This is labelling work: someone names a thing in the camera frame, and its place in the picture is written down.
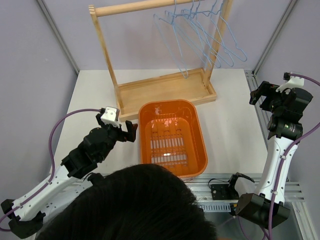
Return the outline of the light blue dark-denim hanger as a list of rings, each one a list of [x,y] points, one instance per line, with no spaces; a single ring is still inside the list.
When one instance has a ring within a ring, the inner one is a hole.
[[[204,9],[200,2],[193,2],[189,9],[182,9],[180,13],[196,36],[196,40],[191,40],[190,44],[196,48],[199,54],[202,54],[203,63],[208,64],[209,67],[220,68],[222,65],[215,61],[210,52],[214,33],[214,28],[210,21],[210,13],[215,2],[216,0],[208,9]]]

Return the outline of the light blue jacket hanger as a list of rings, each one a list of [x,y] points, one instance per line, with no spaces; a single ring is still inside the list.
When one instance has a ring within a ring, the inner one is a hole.
[[[196,48],[191,45],[192,40],[196,40],[197,37],[194,33],[194,31],[187,25],[186,21],[183,19],[183,16],[181,14],[182,9],[189,9],[192,6],[192,3],[201,3],[200,1],[193,0],[190,3],[189,7],[186,8],[179,8],[178,2],[174,1],[174,6],[172,10],[165,10],[163,18],[173,18],[175,29],[178,31],[179,34],[179,42],[182,46],[182,52],[184,57],[184,62],[186,63],[186,67],[189,74],[189,64],[192,57],[196,57],[202,64],[203,63],[203,56],[201,53],[198,53],[196,51]]]

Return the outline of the light blue grey-skirt hanger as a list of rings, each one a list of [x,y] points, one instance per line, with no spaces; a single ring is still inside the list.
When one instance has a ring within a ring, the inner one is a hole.
[[[229,25],[232,5],[232,0],[217,0],[209,15],[213,27],[211,56],[219,64],[228,67],[234,67],[237,62],[244,63],[248,59]]]

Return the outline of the light blue shirt hanger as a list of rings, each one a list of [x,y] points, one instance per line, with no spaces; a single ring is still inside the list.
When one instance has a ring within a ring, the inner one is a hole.
[[[179,33],[174,25],[174,19],[154,14],[153,21],[159,32],[160,38],[166,46],[173,62],[176,64],[177,69],[180,71],[183,78],[187,79],[189,77],[189,72],[184,60],[182,46],[179,41]]]

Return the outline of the light blue skirt hanger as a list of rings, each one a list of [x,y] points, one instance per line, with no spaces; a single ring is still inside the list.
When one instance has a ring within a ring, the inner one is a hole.
[[[200,43],[207,46],[207,50],[203,51],[206,63],[213,68],[221,68],[224,64],[233,67],[236,54],[233,51],[233,47],[228,46],[224,41],[225,33],[234,38],[228,24],[233,1],[215,0],[209,9],[201,9],[200,6],[200,4],[197,5],[191,24],[198,33]],[[204,28],[200,22],[201,17],[207,18],[209,23],[213,25],[213,33],[209,33]]]

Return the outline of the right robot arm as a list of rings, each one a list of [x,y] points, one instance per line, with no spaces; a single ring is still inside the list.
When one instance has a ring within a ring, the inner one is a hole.
[[[250,93],[251,105],[264,97],[260,108],[271,113],[267,125],[267,158],[258,185],[242,173],[232,175],[227,193],[239,198],[235,215],[272,230],[288,219],[285,207],[285,186],[291,160],[303,135],[300,123],[313,96],[297,84],[281,86],[263,81]]]

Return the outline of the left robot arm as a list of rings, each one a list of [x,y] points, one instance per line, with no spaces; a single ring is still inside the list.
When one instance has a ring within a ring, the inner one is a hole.
[[[53,177],[47,177],[24,196],[1,203],[6,217],[10,219],[9,230],[20,239],[36,234],[46,223],[61,213],[80,193],[90,188],[97,199],[108,194],[108,186],[99,180],[100,173],[76,185],[81,179],[92,173],[102,163],[116,142],[134,142],[138,124],[125,122],[127,130],[120,126],[101,124],[86,135],[77,148],[72,150],[54,171]]]

